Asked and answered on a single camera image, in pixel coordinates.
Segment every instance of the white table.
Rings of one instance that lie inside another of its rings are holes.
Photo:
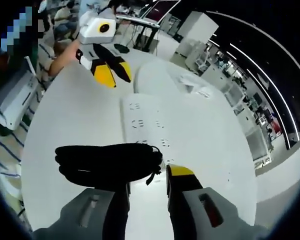
[[[178,80],[180,75],[202,81],[211,90],[211,97],[189,94]],[[163,99],[166,128],[175,150],[174,163],[194,171],[203,187],[212,187],[236,205],[240,218],[254,225],[254,162],[246,136],[223,93],[202,78],[164,61],[144,64],[135,86],[138,93]]]
[[[140,65],[157,59],[151,54],[137,50],[131,50],[130,53],[124,54],[123,58],[130,64],[133,75]],[[68,182],[59,173],[59,166],[54,159],[54,151],[57,147],[104,146],[124,142],[120,99],[133,92],[133,84],[118,78],[116,78],[116,83],[117,88],[100,85],[93,80],[88,71],[74,62],[61,71],[44,95],[29,128],[22,156],[22,195],[26,214],[33,230],[49,227],[59,218],[61,208],[84,189],[82,186]],[[223,120],[216,120],[216,122],[221,125],[225,124]],[[234,130],[239,130],[239,127],[237,123]],[[225,136],[224,139],[218,139],[218,141],[225,144],[229,138],[231,136]],[[238,139],[242,140],[240,136],[231,140],[237,141]],[[223,165],[218,176],[224,179],[222,175],[227,174],[226,169],[232,167],[233,170],[236,167],[237,172],[242,170],[241,184],[237,180],[231,180],[234,185],[225,185],[224,182],[218,181],[218,184],[214,186],[217,187],[217,191],[221,190],[221,194],[230,195],[230,192],[234,191],[232,194],[232,198],[236,200],[234,202],[242,204],[239,206],[239,212],[248,212],[247,215],[241,214],[242,219],[253,224],[256,212],[256,185],[255,180],[250,178],[251,171],[248,165],[242,160],[242,157],[246,157],[246,162],[252,164],[249,159],[251,155],[249,156],[245,149],[248,145],[239,145],[235,149],[231,149],[232,146],[233,144],[229,145],[229,149],[225,149],[226,153],[217,154],[218,157],[225,159],[218,161],[216,158],[206,170],[204,166],[201,166],[200,171],[208,174],[207,177],[211,176],[212,173],[218,172],[217,165],[221,163]],[[234,152],[242,151],[242,147],[244,153],[240,159],[227,157],[228,154],[231,157],[239,156]],[[181,156],[184,156],[184,161],[189,159],[187,155]],[[189,165],[196,173],[198,170],[193,167],[198,166],[200,164],[197,163]],[[208,186],[210,183],[210,181],[205,181],[202,185]],[[144,180],[131,184],[126,239],[173,239],[165,188],[165,177],[162,174],[156,176],[149,186],[145,185]],[[148,217],[156,214],[160,215],[155,219]]]

